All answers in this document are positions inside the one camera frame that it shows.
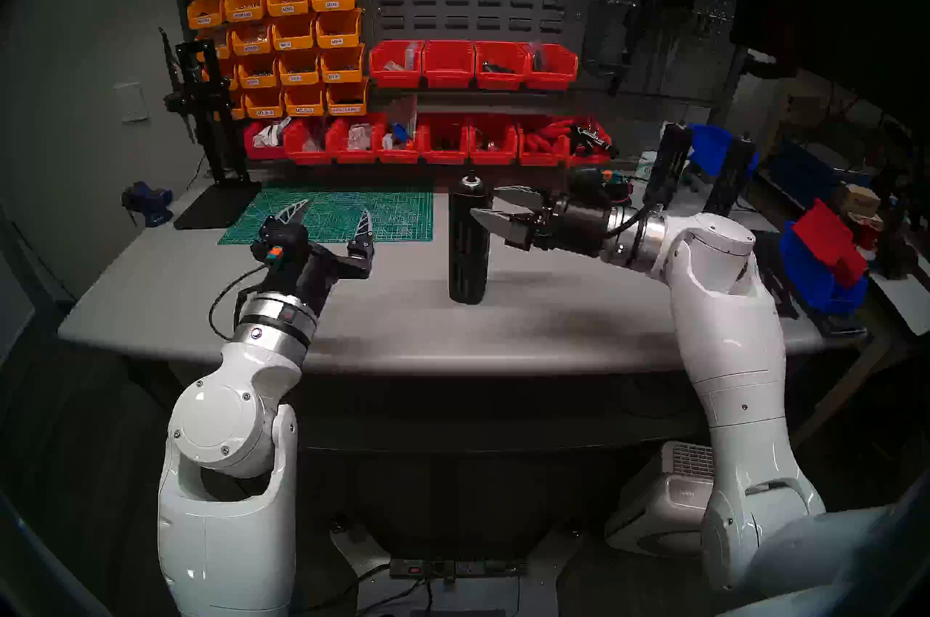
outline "green cutting mat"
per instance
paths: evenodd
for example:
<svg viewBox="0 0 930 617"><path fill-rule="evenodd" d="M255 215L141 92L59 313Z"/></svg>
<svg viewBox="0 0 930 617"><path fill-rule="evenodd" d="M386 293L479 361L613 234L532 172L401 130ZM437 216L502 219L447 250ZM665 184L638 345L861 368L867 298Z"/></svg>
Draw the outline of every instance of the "green cutting mat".
<svg viewBox="0 0 930 617"><path fill-rule="evenodd" d="M432 241L432 191L312 192L271 187L259 192L219 244L251 244L266 217L303 199L310 202L303 225L312 241L349 241L364 208L371 212L375 242Z"/></svg>

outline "cable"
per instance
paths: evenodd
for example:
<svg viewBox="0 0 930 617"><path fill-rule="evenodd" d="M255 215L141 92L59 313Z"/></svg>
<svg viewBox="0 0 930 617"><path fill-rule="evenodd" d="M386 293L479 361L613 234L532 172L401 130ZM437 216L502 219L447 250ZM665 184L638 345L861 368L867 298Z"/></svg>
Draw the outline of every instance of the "cable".
<svg viewBox="0 0 930 617"><path fill-rule="evenodd" d="M233 337L226 336L213 325L213 311L217 308L217 305L219 304L219 300L222 299L224 296L226 296L227 292L230 289L232 289L236 284L238 284L240 281L242 281L246 277L250 277L256 272L260 272L264 268L265 268L265 265L261 265L261 266L255 267L254 269L250 269L249 271L244 273L244 275L242 275L241 277L236 278L235 281L227 284L226 288L219 293L219 296L216 297L216 299L213 300L212 305L210 305L210 311L206 315L206 320L210 323L210 328L211 330L213 330L213 333L216 334L218 337L222 337L223 341L231 342L233 340Z"/></svg>
<svg viewBox="0 0 930 617"><path fill-rule="evenodd" d="M388 569L390 566L391 566L390 562L379 564L377 565L377 567L373 569L369 569L368 572L366 572L365 574L360 574L358 577L355 578L352 584L350 584L348 587L342 590L339 594L335 595L335 597L329 597L329 599L324 599L322 602L318 602L317 604L312 605L312 607L305 607L302 610L291 612L291 614L306 614L307 612L319 612L319 610L324 610L327 607L332 607L333 605L339 604L339 602L341 602L343 599L345 599L346 597L350 595L352 590L359 584L359 582L363 582L364 580L367 580L369 577L372 577L378 574L379 572L384 572L384 570Z"/></svg>
<svg viewBox="0 0 930 617"><path fill-rule="evenodd" d="M48 275L55 280L55 283L60 286L61 290L64 291L64 293L67 294L69 297L71 297L72 302L76 303L77 298L75 298L75 296L71 294L71 290L69 290L66 286L64 286L64 283L61 281L61 279L56 277L55 272L53 272L51 269L48 268L48 265L45 263L42 257L39 256L39 252L35 250L35 247L33 247L33 245L29 243L29 240L26 238L26 235L22 233L20 226L16 222L14 222L12 219L9 220L9 224L16 230L16 233L20 235L20 239L22 239L22 243L25 244L26 247L31 252L33 252L35 261L37 261L38 263L40 263L40 265L42 265L42 268L45 269L45 271L48 272Z"/></svg>
<svg viewBox="0 0 930 617"><path fill-rule="evenodd" d="M201 169L203 168L203 166L204 166L204 159L206 159L206 154L204 154L202 157L200 157L200 161L197 162L197 171L196 171L196 172L193 172L193 176L191 177L191 180L190 180L189 182L187 182L187 186L184 187L184 191L187 191L188 189L190 189L190 188L191 188L191 184L193 184L195 181L197 181L197 177L200 176L200 170L201 170Z"/></svg>
<svg viewBox="0 0 930 617"><path fill-rule="evenodd" d="M369 612L371 612L371 610L374 610L375 607L380 607L381 605L386 605L386 604L388 604L388 602L393 602L395 599L400 599L401 597L406 597L407 595L412 594L412 593L414 592L414 590L416 590L417 587L419 587L421 584L423 584L423 581L422 581L422 580L417 580L417 582L414 582L414 584L413 584L412 587L410 587L409 589L405 589L405 590L402 591L402 592L398 592L398 593L397 593L396 595L394 595L393 597L387 597L386 599L379 600L379 601L375 602L374 604L368 605L367 607L362 607L361 610L359 610L358 612L355 612L355 617L361 617L361 615L363 615L363 614L368 614Z"/></svg>
<svg viewBox="0 0 930 617"><path fill-rule="evenodd" d="M626 220L626 222L622 223L618 227L611 229L609 232L603 235L603 238L610 239L610 238L615 237L620 232L625 232L627 229L629 229L631 226L637 223L641 218L646 216L650 212L650 210L652 210L653 207L654 207L654 204L644 204L640 208L640 210L636 212L633 216L631 216L628 220Z"/></svg>

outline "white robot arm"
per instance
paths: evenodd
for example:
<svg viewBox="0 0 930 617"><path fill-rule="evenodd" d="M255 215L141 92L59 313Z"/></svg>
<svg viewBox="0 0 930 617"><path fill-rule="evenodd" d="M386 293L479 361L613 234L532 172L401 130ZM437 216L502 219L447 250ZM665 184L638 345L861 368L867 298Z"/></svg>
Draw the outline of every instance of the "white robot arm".
<svg viewBox="0 0 930 617"><path fill-rule="evenodd" d="M714 485L702 526L711 585L738 589L763 541L824 512L798 467L785 425L785 345L759 278L748 229L715 214L592 207L525 187L496 195L533 210L472 210L510 246L565 249L645 272L671 290L684 367L707 414Z"/></svg>
<svg viewBox="0 0 930 617"><path fill-rule="evenodd" d="M300 215L288 223L269 217L262 227L252 253L269 272L237 315L222 365L184 390L168 423L158 557L185 617L288 613L298 430L280 401L300 379L329 290L340 278L367 278L374 257L367 211L346 257L309 242ZM263 494L219 502L201 468L234 477L271 471L271 478Z"/></svg>

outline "black water bottle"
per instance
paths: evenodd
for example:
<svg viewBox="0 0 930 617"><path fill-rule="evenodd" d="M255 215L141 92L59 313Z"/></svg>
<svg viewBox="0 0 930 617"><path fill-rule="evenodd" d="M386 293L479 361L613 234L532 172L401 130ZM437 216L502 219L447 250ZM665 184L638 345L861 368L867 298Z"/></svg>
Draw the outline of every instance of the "black water bottle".
<svg viewBox="0 0 930 617"><path fill-rule="evenodd" d="M489 209L490 192L474 174L449 190L449 297L476 305L485 297L491 235L472 217L472 208Z"/></svg>

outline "gray tabletop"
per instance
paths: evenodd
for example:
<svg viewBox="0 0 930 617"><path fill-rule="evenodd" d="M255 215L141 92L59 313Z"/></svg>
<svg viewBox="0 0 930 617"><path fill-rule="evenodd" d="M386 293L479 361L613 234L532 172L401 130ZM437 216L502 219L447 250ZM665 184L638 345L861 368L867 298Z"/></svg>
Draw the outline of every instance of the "gray tabletop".
<svg viewBox="0 0 930 617"><path fill-rule="evenodd" d="M183 195L174 212L204 188ZM685 188L670 212L696 213L703 201ZM371 278L333 288L304 371L491 375L682 367L668 288L598 260L527 253L495 237L485 299L475 306L453 302L446 194L433 203L432 242L380 243ZM731 217L751 229L773 228L752 211L734 210ZM130 356L218 363L223 341L206 312L230 281L256 265L248 248L219 246L221 236L219 229L146 229L84 294L58 335ZM233 306L231 293L217 308L225 333L233 330ZM782 320L782 328L789 354L828 346L805 316Z"/></svg>

